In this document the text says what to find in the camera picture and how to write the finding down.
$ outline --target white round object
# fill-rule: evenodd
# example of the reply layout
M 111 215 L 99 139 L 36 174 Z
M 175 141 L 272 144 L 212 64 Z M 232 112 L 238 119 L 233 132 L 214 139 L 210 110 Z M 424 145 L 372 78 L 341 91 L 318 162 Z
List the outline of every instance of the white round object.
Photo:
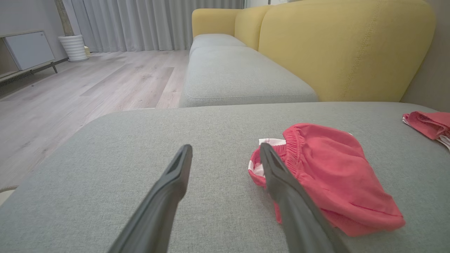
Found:
M 80 62 L 88 59 L 84 50 L 83 35 L 59 36 L 58 39 L 69 56 L 69 62 Z

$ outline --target curtain fold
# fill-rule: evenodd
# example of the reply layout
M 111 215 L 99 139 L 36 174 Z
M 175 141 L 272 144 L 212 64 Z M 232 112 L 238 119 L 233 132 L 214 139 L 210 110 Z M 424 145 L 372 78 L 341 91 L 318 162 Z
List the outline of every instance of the curtain fold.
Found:
M 243 0 L 72 0 L 91 52 L 186 50 L 198 8 L 242 9 Z

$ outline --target tree trunk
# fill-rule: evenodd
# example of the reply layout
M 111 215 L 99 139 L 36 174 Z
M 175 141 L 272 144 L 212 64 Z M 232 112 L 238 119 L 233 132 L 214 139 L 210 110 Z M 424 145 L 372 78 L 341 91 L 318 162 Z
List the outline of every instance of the tree trunk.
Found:
M 56 8 L 58 9 L 61 23 L 63 24 L 63 30 L 65 36 L 74 36 L 72 26 L 70 25 L 69 17 L 67 16 L 66 8 L 64 7 L 63 0 L 55 0 Z

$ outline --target wooden floor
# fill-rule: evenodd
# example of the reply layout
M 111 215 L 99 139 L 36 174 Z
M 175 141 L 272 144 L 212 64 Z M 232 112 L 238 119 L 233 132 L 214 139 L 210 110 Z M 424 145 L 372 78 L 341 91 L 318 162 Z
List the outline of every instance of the wooden floor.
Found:
M 0 99 L 0 189 L 100 116 L 177 107 L 188 60 L 188 51 L 99 53 L 17 81 L 28 86 Z

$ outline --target folded red garment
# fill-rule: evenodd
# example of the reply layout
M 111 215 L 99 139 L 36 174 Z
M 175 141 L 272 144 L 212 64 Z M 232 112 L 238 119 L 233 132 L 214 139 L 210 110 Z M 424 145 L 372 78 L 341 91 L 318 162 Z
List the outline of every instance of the folded red garment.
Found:
M 351 134 L 314 124 L 296 124 L 283 133 L 285 145 L 273 146 L 293 176 L 305 188 L 333 226 L 349 236 L 394 230 L 405 220 L 392 196 L 384 192 Z M 251 157 L 261 166 L 260 149 Z M 266 187 L 266 179 L 249 169 L 253 181 Z M 281 223 L 276 203 L 276 219 Z
M 412 112 L 403 114 L 403 118 L 410 126 L 432 140 L 441 135 L 450 137 L 450 113 Z

